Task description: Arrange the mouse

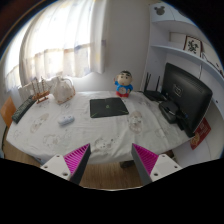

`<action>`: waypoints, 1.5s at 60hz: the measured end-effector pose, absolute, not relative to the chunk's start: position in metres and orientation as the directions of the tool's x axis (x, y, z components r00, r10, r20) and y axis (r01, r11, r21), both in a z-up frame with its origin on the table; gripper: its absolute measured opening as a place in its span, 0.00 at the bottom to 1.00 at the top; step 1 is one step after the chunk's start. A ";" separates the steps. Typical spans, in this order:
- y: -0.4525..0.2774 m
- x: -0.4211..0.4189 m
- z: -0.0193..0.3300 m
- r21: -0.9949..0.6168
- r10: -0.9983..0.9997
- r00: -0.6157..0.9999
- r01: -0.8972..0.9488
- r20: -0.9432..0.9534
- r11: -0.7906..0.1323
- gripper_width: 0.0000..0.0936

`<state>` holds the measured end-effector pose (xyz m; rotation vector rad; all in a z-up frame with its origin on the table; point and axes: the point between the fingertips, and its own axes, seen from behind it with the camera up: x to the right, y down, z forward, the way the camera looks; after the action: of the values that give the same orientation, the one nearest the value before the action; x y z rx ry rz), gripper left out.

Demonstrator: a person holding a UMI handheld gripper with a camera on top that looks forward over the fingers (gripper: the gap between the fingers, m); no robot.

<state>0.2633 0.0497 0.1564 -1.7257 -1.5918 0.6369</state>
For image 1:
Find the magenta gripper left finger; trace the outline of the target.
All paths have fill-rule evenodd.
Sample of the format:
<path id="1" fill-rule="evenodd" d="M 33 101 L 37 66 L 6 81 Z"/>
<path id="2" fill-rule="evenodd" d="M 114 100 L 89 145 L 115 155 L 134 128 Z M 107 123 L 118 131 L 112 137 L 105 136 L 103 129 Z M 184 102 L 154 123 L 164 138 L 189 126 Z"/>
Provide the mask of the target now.
<path id="1" fill-rule="evenodd" d="M 79 185 L 90 155 L 90 145 L 86 144 L 64 156 L 56 154 L 44 165 L 42 165 L 41 168 L 76 185 Z"/>

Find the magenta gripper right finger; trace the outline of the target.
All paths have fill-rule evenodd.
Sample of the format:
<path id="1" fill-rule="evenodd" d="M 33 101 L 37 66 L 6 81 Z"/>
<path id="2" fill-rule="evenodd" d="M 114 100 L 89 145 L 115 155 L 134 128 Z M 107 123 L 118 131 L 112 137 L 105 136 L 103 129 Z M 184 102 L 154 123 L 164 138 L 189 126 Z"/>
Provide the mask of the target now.
<path id="1" fill-rule="evenodd" d="M 143 185 L 181 170 L 166 154 L 157 155 L 137 144 L 132 144 L 131 154 Z"/>

